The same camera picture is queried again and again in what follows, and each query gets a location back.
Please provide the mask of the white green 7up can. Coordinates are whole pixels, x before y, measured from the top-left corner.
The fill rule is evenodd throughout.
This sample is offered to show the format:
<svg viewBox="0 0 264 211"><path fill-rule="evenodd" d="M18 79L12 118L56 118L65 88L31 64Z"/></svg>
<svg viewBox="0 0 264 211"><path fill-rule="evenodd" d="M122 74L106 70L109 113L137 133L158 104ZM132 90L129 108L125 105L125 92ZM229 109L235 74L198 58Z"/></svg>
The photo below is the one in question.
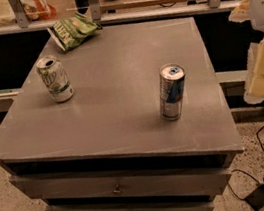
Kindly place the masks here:
<svg viewBox="0 0 264 211"><path fill-rule="evenodd" d="M47 55L37 61L36 71L55 102L63 103L72 98L74 90L63 64L54 56Z"/></svg>

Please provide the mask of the blue silver energy drink can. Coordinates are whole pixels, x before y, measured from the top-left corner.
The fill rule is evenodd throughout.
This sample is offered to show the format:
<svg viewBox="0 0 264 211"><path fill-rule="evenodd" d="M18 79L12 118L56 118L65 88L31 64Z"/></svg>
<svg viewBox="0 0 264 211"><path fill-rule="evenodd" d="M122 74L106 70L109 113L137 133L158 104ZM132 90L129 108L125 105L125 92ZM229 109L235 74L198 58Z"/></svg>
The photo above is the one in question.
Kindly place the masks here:
<svg viewBox="0 0 264 211"><path fill-rule="evenodd" d="M185 84L185 69L169 63L159 69L160 112L163 118L177 120L181 116Z"/></svg>

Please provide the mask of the green jalapeno chip bag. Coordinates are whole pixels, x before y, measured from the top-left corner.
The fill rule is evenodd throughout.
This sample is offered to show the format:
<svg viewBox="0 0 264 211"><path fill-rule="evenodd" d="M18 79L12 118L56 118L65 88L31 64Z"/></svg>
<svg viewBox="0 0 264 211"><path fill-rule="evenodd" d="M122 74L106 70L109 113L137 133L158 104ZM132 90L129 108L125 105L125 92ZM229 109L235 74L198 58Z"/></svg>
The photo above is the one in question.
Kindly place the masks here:
<svg viewBox="0 0 264 211"><path fill-rule="evenodd" d="M88 37L101 29L101 25L78 12L72 18L61 19L54 23L48 28L48 33L61 50L70 51L79 47Z"/></svg>

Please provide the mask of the plastic bag on shelf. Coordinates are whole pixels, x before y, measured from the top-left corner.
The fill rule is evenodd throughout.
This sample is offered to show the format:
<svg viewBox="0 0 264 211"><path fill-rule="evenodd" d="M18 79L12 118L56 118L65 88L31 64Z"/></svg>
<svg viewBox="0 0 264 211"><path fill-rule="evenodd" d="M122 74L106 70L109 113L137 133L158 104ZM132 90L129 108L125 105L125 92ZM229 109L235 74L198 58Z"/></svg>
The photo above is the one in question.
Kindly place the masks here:
<svg viewBox="0 0 264 211"><path fill-rule="evenodd" d="M0 0L0 26L14 24L22 15L38 21L54 19L56 13L46 0Z"/></svg>

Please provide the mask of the grey drawer cabinet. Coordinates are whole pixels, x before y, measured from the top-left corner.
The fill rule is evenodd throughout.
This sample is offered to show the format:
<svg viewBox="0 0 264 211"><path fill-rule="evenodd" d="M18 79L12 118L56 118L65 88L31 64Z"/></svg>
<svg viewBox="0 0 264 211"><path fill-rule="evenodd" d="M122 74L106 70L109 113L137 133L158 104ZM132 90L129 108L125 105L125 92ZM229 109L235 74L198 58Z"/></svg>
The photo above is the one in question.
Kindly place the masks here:
<svg viewBox="0 0 264 211"><path fill-rule="evenodd" d="M108 26L59 55L60 104L31 73L0 126L0 166L47 211L213 211L242 151L191 18ZM159 69L185 69L181 116L160 112Z"/></svg>

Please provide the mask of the metal shelf bracket middle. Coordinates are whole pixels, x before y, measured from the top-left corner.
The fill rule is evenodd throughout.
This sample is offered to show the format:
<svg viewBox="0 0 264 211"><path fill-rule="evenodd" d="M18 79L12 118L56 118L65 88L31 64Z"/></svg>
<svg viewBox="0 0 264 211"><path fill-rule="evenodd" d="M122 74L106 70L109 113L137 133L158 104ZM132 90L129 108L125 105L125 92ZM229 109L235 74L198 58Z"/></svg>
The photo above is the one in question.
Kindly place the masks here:
<svg viewBox="0 0 264 211"><path fill-rule="evenodd" d="M89 9L92 14L92 19L94 19L95 21L99 21L102 13L99 7L98 0L88 0L88 3L89 3Z"/></svg>

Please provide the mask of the metal shelf bracket left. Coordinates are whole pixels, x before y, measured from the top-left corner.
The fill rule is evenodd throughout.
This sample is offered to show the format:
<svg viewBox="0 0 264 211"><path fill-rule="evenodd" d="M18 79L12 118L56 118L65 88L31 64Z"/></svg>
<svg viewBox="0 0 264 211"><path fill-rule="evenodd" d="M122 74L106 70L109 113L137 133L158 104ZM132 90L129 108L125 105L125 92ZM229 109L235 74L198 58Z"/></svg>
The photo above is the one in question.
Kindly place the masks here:
<svg viewBox="0 0 264 211"><path fill-rule="evenodd" d="M27 28L30 24L30 19L28 19L28 16L25 14L25 9L23 8L21 0L8 0L8 2L13 10L18 26L20 28Z"/></svg>

